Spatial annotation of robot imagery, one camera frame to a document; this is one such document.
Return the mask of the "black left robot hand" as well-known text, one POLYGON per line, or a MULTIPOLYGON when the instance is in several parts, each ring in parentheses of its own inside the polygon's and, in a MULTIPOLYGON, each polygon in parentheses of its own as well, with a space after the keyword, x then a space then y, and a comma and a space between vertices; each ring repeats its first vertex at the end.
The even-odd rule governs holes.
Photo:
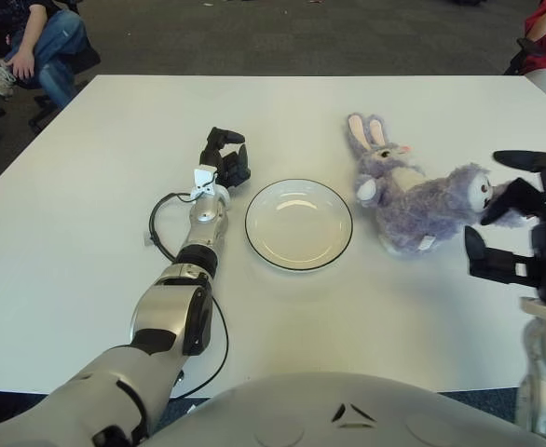
POLYGON ((211 129, 199 164, 215 168, 215 183, 225 188, 240 186, 251 178, 245 137, 232 130, 211 129), (228 144, 238 144, 239 149, 222 156, 221 150, 228 144))

